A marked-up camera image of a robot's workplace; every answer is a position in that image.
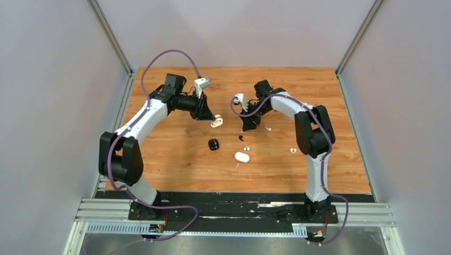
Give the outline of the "black glossy charging case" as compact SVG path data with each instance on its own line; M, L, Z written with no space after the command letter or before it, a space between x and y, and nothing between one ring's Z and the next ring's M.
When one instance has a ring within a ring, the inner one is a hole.
M211 151L215 151L218 150L220 145L217 139L210 139L208 141L208 147Z

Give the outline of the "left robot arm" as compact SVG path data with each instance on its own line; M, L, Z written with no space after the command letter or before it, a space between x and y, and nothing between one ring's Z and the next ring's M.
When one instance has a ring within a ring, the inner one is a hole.
M129 122L114 132L104 132L99 140L100 175L122 184L133 200L143 204L142 211L149 219L158 219L163 205L157 201L159 192L143 176L140 146L146 137L172 111L187 111L197 121L216 119L203 92L211 84L209 78L197 78L192 94L183 91L185 83L184 76L168 73L165 82L149 94Z

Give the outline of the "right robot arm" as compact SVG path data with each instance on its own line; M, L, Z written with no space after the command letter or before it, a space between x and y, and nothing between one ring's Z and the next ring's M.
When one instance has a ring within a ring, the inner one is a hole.
M307 197L301 213L311 222L320 220L331 208L328 191L328 161L335 134L327 109L323 105L312 106L291 96L285 89L273 88L267 80L255 86L255 103L244 94L236 94L231 105L240 105L238 116L243 121L243 131L256 129L261 117L270 112L280 112L295 123L297 146L306 157Z

